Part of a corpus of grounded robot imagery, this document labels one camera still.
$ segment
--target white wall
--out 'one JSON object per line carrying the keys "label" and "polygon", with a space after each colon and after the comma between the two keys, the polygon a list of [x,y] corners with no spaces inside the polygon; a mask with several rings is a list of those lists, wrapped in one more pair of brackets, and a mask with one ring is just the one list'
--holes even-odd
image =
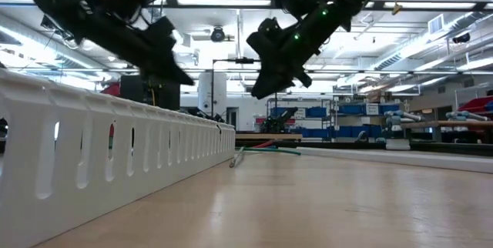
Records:
{"label": "white wall", "polygon": [[[464,76],[464,79],[469,79],[470,76]],[[493,82],[493,76],[489,75],[477,75],[475,77],[475,85],[483,82]],[[445,93],[438,94],[437,86],[430,88],[423,92],[422,96],[414,97],[410,102],[410,110],[422,110],[422,109],[435,109],[442,106],[452,106],[453,110],[456,110],[455,106],[455,90],[463,89],[462,82],[449,82],[445,84]],[[478,95],[480,97],[486,95],[488,89],[479,89]],[[468,102],[476,97],[476,90],[463,91],[458,93],[459,104]]]}
{"label": "white wall", "polygon": [[[197,96],[182,95],[180,100],[181,106],[197,106]],[[313,107],[320,106],[320,102],[282,102],[279,101],[279,107]],[[240,131],[253,130],[253,116],[265,116],[267,113],[267,99],[257,100],[248,96],[227,96],[227,107],[238,108],[238,120],[236,129]],[[304,120],[297,121],[297,124],[306,128],[321,128],[321,120]]]}

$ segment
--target ceiling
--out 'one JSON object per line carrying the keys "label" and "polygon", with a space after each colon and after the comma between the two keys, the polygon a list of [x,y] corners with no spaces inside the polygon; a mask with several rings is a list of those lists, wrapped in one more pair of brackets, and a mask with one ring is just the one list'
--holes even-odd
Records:
{"label": "ceiling", "polygon": [[[398,1],[451,1],[451,2],[489,2],[493,0],[398,0]],[[164,13],[176,26],[176,30],[182,35],[191,35],[193,41],[183,44],[179,50],[178,61],[185,69],[208,69],[212,66],[211,59],[236,56],[238,54],[250,58],[257,58],[257,54],[245,43],[245,38],[257,30],[258,25],[265,18],[277,17],[281,26],[295,23],[295,19],[284,14],[278,9],[263,10],[236,10],[225,8],[165,8]],[[444,19],[453,19],[464,13],[452,12],[399,12],[392,15],[391,12],[369,12],[363,11],[352,20],[352,31],[345,32],[342,29],[335,32],[327,45],[322,49],[321,55],[312,58],[306,65],[307,69],[366,69],[369,65],[362,65],[359,58],[376,60],[378,57],[388,53],[392,49],[401,47],[405,42],[419,36],[428,30],[428,22],[433,18],[444,15]],[[9,6],[5,0],[0,0],[0,15],[7,16],[16,22],[26,25],[35,32],[40,32],[48,37],[52,32],[46,31],[39,24],[43,13],[34,6]],[[238,36],[238,15],[243,22],[240,23],[240,35]],[[210,32],[215,26],[222,26],[227,35],[231,35],[235,41],[240,41],[240,50],[235,42],[212,43],[209,40]],[[491,29],[491,18],[470,27],[471,42],[465,45],[452,45],[447,48],[445,40],[436,41],[418,54],[412,55],[413,59],[422,59],[426,62],[439,59],[448,52],[463,49],[466,45],[483,41],[493,32]],[[76,50],[102,66],[109,68],[124,68],[126,62],[114,59],[114,55],[90,43]],[[237,66],[234,64],[223,64],[217,66],[219,69],[248,68],[248,66]],[[245,80],[241,75],[231,75],[231,79]],[[340,75],[317,75],[317,79],[335,82]]]}

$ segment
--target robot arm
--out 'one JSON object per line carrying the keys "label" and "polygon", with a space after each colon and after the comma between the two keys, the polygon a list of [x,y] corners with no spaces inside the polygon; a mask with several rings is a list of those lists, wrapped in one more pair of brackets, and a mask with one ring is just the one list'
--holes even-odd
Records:
{"label": "robot arm", "polygon": [[282,29],[275,18],[265,19],[246,42],[260,57],[261,70],[252,96],[262,99],[292,86],[299,79],[305,87],[311,78],[303,65],[341,26],[350,32],[351,18],[369,0],[272,0],[298,22]]}
{"label": "robot arm", "polygon": [[123,60],[180,84],[193,80],[175,62],[173,24],[163,17],[142,31],[132,25],[152,0],[34,0],[35,4],[79,45],[89,39]]}

